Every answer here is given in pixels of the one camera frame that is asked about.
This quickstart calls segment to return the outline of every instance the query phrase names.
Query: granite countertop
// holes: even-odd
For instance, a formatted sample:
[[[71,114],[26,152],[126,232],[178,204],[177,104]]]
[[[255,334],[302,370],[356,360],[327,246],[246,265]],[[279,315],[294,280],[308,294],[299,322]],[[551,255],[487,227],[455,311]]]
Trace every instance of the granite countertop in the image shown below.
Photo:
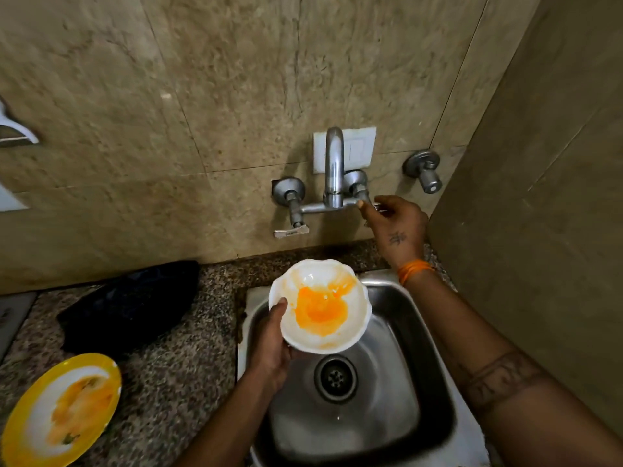
[[[234,385],[241,293],[270,285],[302,259],[337,259],[356,273],[386,268],[374,242],[285,251],[206,265],[182,322],[120,362],[123,391],[104,434],[75,466],[169,466]],[[434,253],[427,259],[449,282]],[[0,430],[37,378],[73,354],[56,315],[98,285],[42,292],[0,365]]]

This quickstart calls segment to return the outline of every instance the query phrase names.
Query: yellow plate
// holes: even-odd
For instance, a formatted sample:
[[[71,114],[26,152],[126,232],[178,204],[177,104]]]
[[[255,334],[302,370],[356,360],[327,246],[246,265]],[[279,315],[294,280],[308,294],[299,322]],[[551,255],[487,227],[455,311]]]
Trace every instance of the yellow plate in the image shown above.
[[[2,437],[7,467],[66,467],[100,437],[121,394],[121,372],[83,353],[44,373],[15,405]]]

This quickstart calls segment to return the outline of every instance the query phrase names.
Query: sink basin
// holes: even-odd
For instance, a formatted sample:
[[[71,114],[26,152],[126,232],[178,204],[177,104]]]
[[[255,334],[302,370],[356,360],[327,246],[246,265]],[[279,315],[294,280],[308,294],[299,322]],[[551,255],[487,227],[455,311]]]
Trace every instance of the sink basin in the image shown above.
[[[304,354],[264,417],[251,449],[258,466],[407,464],[442,444],[455,412],[439,356],[409,294],[389,271],[360,276],[372,318],[363,337],[334,355]],[[238,378],[269,287],[247,293]]]

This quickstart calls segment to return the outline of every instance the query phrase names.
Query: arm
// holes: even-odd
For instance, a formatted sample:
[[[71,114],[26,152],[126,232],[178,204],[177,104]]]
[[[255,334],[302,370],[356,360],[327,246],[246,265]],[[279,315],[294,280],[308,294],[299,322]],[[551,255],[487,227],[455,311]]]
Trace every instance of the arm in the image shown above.
[[[414,203],[380,196],[385,218],[358,203],[379,252],[398,270],[424,259],[428,218]],[[405,283],[439,352],[506,465],[623,465],[623,443],[565,387],[497,332],[430,270]]]
[[[242,465],[270,400],[285,382],[290,350],[281,335],[288,302],[270,310],[248,369],[234,391],[177,459],[174,467]]]

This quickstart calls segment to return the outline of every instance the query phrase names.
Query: white switch plate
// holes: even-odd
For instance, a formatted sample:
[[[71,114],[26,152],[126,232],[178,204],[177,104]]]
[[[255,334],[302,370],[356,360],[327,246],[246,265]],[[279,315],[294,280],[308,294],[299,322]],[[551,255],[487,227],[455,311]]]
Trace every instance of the white switch plate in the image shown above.
[[[344,170],[354,171],[369,167],[374,150],[376,126],[344,129],[342,133],[344,134]],[[326,131],[313,133],[313,172],[315,174],[325,172],[325,157]]]
[[[28,207],[0,184],[0,211],[26,210]]]

